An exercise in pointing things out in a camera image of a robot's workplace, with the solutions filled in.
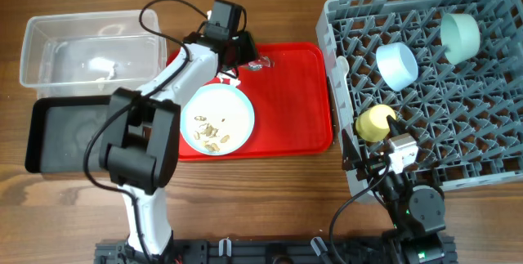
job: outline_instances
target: plastic crate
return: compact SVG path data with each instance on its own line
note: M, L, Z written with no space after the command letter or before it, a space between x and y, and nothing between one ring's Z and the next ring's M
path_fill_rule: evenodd
M482 34L479 54L458 65L441 46L447 13L474 16ZM353 123L370 106L388 104L421 148L418 168L409 172L413 182L454 190L523 178L522 25L521 0L328 0L316 34L340 132L349 132L362 155L379 153L384 143L358 139ZM394 42L411 48L420 69L401 92L382 81L375 61L376 49ZM343 147L341 133L338 139ZM360 187L347 177L354 194Z

